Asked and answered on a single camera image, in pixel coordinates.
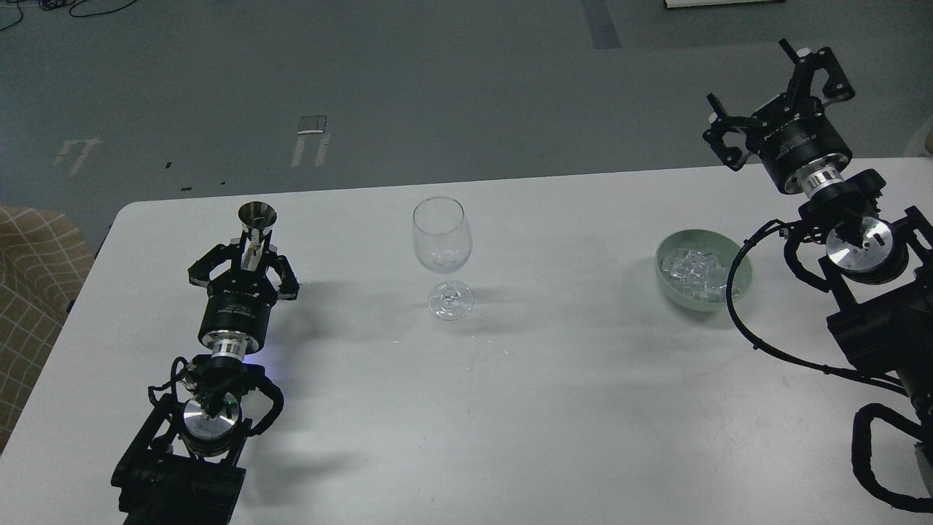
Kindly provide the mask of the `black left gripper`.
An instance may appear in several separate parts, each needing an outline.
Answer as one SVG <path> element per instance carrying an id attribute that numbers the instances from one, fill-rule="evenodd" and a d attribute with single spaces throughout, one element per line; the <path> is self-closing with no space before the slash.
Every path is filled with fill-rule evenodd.
<path id="1" fill-rule="evenodd" d="M 243 268 L 243 253 L 242 241 L 217 244 L 189 268 L 189 283 L 207 287 L 208 302 L 198 332 L 204 348 L 211 348 L 223 335 L 237 333 L 246 339 L 247 350 L 263 349 L 271 309 L 277 301 L 294 301 L 299 295 L 299 280 L 276 246 L 263 246 L 262 273 Z M 230 263 L 230 268 L 212 278 L 223 263 Z M 267 276 L 269 270 L 280 281 L 277 287 Z"/>

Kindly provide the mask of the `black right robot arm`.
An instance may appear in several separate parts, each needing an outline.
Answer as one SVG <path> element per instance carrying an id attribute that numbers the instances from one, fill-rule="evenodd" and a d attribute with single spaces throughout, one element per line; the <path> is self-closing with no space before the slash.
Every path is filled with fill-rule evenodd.
<path id="1" fill-rule="evenodd" d="M 723 166 L 740 170 L 750 157 L 782 194 L 803 194 L 795 222 L 772 219 L 760 226 L 727 269 L 725 305 L 733 325 L 760 350 L 780 361 L 906 397 L 907 418 L 880 403 L 854 414 L 854 478 L 874 499 L 929 514 L 930 497 L 883 486 L 873 471 L 873 422 L 883 421 L 914 439 L 924 486 L 931 488 L 932 275 L 931 222 L 915 206 L 896 220 L 878 206 L 886 180 L 872 168 L 845 177 L 852 150 L 827 117 L 827 107 L 854 98 L 854 89 L 830 47 L 797 50 L 779 41 L 792 63 L 786 89 L 749 116 L 727 113 L 709 94 L 712 113 L 703 139 Z M 770 235 L 784 240 L 783 258 L 796 279 L 831 295 L 837 311 L 827 329 L 848 367 L 820 365 L 777 349 L 756 335 L 735 308 L 737 272 L 751 249 Z"/>

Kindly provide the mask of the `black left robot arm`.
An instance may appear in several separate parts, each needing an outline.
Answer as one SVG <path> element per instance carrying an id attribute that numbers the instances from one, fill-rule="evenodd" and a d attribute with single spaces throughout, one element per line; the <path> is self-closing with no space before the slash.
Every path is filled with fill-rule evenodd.
<path id="1" fill-rule="evenodd" d="M 198 338 L 206 352 L 173 360 L 147 390 L 152 409 L 114 469 L 127 524 L 227 524 L 246 480 L 246 441 L 284 409 L 265 368 L 247 357 L 265 346 L 270 313 L 300 286 L 267 240 L 220 244 L 189 269 L 207 291 Z"/>

